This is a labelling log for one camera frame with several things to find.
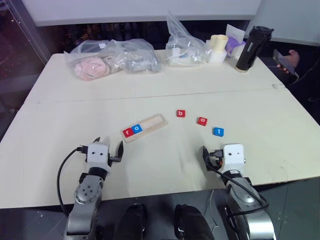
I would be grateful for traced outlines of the bystander's bare hand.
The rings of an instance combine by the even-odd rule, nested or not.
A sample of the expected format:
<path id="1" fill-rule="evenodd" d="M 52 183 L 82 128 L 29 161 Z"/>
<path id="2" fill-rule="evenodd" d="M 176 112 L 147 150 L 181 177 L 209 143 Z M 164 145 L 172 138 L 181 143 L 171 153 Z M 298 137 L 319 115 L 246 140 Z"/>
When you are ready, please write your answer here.
<path id="1" fill-rule="evenodd" d="M 294 67 L 296 68 L 300 61 L 300 55 L 294 49 L 288 51 L 289 55 L 285 55 L 284 58 Z M 285 68 L 282 67 L 280 64 L 277 64 L 276 67 L 281 70 L 282 72 L 289 74 L 290 72 Z"/>

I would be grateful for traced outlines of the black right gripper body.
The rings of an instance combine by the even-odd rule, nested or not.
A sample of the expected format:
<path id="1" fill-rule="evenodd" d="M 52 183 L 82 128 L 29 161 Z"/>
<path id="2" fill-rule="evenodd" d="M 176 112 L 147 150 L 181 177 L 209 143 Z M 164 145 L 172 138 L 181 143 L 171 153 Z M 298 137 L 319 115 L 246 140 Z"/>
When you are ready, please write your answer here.
<path id="1" fill-rule="evenodd" d="M 224 151 L 222 149 L 214 150 L 209 153 L 210 162 L 214 167 L 222 167 Z"/>

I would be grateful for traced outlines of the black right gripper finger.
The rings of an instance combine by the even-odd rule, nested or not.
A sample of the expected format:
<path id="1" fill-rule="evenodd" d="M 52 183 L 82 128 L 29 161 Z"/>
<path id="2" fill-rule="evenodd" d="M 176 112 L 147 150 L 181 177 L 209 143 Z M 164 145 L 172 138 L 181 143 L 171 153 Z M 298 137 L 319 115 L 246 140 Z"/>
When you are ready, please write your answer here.
<path id="1" fill-rule="evenodd" d="M 204 145 L 202 146 L 202 158 L 205 163 L 206 170 L 213 171 L 213 165 L 210 161 L 210 153 Z"/>

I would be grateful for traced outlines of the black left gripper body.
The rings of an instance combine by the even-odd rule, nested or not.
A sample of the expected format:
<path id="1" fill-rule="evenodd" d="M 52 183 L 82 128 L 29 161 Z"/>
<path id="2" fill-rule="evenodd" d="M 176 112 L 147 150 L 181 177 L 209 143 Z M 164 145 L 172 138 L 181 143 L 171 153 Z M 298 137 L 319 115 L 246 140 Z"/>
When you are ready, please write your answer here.
<path id="1" fill-rule="evenodd" d="M 108 145 L 109 150 L 111 149 L 111 140 L 108 136 L 104 137 L 101 142 L 103 144 Z M 110 153 L 108 153 L 107 164 L 111 167 L 113 163 L 120 163 L 120 162 L 121 162 L 121 143 L 119 142 L 116 145 L 115 155 L 111 156 Z"/>

